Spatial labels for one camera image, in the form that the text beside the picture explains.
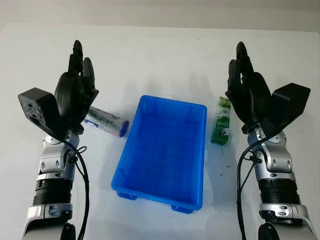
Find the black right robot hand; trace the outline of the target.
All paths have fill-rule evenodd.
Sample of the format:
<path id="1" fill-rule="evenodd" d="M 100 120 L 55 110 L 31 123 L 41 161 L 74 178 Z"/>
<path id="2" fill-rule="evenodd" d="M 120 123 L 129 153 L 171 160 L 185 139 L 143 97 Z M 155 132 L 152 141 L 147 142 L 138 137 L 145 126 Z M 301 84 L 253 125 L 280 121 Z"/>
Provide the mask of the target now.
<path id="1" fill-rule="evenodd" d="M 264 77 L 254 71 L 245 44 L 236 46 L 236 58 L 228 65 L 227 91 L 238 118 L 244 123 L 241 128 L 249 134 L 267 116 L 271 92 Z"/>

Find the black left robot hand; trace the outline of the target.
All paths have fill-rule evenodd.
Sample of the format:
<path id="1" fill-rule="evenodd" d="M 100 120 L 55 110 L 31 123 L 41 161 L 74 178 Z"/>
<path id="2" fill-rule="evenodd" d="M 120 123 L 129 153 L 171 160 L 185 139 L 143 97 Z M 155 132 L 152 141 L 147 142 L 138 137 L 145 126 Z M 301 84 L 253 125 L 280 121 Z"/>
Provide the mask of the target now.
<path id="1" fill-rule="evenodd" d="M 83 134 L 81 123 L 98 93 L 92 61 L 83 57 L 82 44 L 76 40 L 69 56 L 68 71 L 61 75 L 54 92 L 59 114 L 68 130 L 76 135 Z"/>

